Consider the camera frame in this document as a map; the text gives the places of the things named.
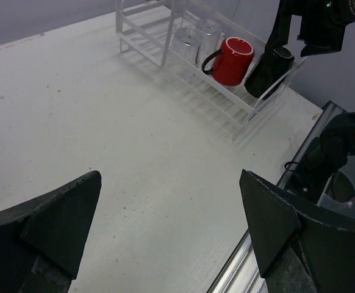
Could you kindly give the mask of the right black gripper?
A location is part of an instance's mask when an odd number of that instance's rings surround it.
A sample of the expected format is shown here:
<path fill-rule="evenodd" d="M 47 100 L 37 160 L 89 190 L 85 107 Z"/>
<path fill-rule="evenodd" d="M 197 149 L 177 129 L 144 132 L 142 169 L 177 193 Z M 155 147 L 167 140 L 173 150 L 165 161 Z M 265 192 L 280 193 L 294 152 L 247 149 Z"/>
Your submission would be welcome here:
<path fill-rule="evenodd" d="M 342 50 L 347 25 L 348 1 L 296 1 L 301 17 L 298 40 L 304 42 L 300 56 L 331 54 Z M 288 43 L 293 15 L 292 1 L 280 0 L 265 53 Z"/>

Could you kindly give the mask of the black mug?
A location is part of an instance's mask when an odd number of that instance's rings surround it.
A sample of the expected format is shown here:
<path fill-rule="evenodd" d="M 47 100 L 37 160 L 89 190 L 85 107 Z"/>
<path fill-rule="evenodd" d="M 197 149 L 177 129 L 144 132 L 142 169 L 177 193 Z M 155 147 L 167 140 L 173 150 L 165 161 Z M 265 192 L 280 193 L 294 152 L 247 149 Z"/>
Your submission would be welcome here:
<path fill-rule="evenodd" d="M 245 81 L 250 95 L 260 98 L 281 76 L 291 69 L 295 58 L 285 47 L 265 51 Z"/>

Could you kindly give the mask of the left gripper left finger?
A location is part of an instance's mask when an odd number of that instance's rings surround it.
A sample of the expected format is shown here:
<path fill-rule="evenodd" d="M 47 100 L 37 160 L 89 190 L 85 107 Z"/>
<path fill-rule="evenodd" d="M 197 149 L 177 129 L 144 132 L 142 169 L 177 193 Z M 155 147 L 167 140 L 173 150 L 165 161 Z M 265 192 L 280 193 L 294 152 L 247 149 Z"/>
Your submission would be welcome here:
<path fill-rule="evenodd" d="M 68 292 L 77 278 L 101 191 L 90 171 L 0 211 L 0 292 Z"/>

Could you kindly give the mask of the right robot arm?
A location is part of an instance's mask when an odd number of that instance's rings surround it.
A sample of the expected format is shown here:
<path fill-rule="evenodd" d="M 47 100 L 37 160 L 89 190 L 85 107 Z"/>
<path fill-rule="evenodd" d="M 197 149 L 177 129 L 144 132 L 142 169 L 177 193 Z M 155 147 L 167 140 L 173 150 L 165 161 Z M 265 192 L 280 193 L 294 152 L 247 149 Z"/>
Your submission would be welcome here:
<path fill-rule="evenodd" d="M 339 52 L 346 26 L 355 23 L 355 1 L 280 1 L 265 52 L 285 46 L 292 16 L 301 17 L 301 56 Z M 307 155 L 308 168 L 338 170 L 355 156 L 355 112 L 334 117 L 323 129 L 318 146 Z"/>

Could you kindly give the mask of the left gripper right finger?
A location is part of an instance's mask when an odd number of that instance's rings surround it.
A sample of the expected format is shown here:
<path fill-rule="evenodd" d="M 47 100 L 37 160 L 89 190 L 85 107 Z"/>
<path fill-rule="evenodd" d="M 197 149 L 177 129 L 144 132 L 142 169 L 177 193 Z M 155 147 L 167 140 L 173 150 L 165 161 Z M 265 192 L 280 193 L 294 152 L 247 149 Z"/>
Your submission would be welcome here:
<path fill-rule="evenodd" d="M 355 292 L 355 219 L 288 193 L 304 229 L 299 239 L 319 292 Z"/>

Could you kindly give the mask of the red mug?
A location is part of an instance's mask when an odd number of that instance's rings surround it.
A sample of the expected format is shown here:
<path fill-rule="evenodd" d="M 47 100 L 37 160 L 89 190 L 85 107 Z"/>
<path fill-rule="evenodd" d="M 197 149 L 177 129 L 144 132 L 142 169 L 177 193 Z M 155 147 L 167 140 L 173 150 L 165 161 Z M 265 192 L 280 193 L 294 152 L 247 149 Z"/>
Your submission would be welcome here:
<path fill-rule="evenodd" d="M 235 87 L 242 83 L 254 55 L 253 46 L 246 40 L 228 37 L 221 42 L 218 50 L 204 60 L 201 70 L 218 83 Z"/>

